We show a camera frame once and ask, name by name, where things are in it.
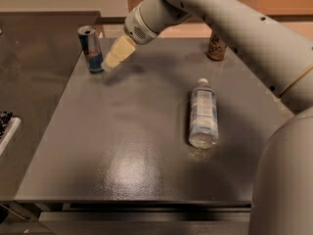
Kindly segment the beige taped gripper finger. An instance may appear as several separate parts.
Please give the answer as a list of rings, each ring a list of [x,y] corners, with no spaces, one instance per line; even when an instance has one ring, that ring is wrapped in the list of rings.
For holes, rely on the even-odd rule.
[[[121,35],[113,43],[109,53],[102,62],[105,71],[112,71],[136,50],[136,43],[128,35]]]

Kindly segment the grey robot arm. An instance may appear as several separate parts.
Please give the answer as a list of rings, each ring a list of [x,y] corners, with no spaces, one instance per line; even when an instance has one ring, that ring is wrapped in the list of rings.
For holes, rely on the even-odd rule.
[[[104,63],[191,16],[202,19],[294,116],[270,137],[253,186],[249,235],[313,235],[313,41],[237,0],[144,0]]]

